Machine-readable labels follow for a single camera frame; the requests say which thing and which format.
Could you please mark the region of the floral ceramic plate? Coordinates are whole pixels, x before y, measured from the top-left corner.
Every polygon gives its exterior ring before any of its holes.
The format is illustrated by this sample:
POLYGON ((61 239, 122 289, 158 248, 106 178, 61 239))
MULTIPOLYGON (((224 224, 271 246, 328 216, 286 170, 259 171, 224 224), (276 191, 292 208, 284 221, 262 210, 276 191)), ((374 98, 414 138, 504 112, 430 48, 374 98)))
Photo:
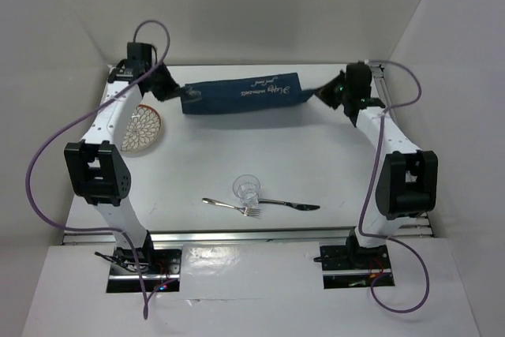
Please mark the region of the floral ceramic plate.
POLYGON ((121 152, 136 153, 150 147, 162 132, 159 112, 146 104, 140 104, 133 112, 123 137, 121 152))

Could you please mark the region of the blue fish placemat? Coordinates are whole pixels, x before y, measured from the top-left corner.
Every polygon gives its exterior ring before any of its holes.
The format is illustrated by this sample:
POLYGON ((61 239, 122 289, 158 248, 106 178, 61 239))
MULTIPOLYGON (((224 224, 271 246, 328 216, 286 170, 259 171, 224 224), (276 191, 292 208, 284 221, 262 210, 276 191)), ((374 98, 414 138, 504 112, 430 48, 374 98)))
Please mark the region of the blue fish placemat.
POLYGON ((301 87, 297 73, 197 82, 184 86, 181 110, 187 115, 220 115, 293 107, 315 92, 301 87))

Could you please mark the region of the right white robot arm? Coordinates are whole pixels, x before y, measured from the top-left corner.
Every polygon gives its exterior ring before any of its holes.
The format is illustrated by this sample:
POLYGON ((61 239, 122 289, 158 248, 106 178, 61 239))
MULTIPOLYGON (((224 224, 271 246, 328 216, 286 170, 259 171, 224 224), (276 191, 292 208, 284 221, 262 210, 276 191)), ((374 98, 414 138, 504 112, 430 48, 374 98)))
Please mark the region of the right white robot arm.
POLYGON ((334 110, 343 107, 344 115, 376 150, 353 232, 356 241, 344 249, 346 262, 360 268, 370 261, 371 249, 384 245, 408 219, 434 209, 438 157, 409 140, 390 116, 393 107, 372 96, 372 69, 367 63, 350 63, 315 95, 334 110))

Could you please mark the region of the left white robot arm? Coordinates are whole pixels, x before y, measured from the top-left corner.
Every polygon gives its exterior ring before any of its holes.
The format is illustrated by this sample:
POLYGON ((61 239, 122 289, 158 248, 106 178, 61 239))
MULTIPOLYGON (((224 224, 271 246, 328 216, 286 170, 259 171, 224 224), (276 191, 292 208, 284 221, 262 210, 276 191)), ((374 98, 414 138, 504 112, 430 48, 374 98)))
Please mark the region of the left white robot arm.
POLYGON ((132 179, 120 147, 133 112, 151 93, 157 100, 181 94, 164 65, 154 62, 155 48, 130 42, 127 56, 107 78, 101 110, 77 143, 65 146, 64 156, 75 194, 83 198, 112 229, 115 254, 139 273, 155 266, 151 235, 137 218, 129 200, 132 179))

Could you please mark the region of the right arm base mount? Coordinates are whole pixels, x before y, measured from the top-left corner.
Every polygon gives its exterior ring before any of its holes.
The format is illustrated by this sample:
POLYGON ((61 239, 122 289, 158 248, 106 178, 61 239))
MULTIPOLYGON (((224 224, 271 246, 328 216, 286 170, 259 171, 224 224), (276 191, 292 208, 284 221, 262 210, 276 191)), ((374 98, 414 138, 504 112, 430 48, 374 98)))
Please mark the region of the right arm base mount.
POLYGON ((354 234, 344 245, 322 245, 312 260, 321 266, 325 290, 366 288, 374 280, 376 286, 395 285, 387 247, 361 247, 354 234))

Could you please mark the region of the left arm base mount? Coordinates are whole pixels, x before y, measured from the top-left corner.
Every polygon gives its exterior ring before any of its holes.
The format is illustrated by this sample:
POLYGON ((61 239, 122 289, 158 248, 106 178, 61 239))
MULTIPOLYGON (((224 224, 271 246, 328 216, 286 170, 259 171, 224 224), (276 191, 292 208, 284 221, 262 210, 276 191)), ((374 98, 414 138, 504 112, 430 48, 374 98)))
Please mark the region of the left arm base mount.
MULTIPOLYGON (((132 260, 123 260, 117 253, 106 255, 94 252, 110 264, 107 281, 107 293, 140 293, 140 282, 136 266, 132 260)), ((159 249, 154 252, 153 262, 140 262, 140 271, 146 291, 155 288, 159 292, 178 292, 180 288, 182 249, 159 249)))

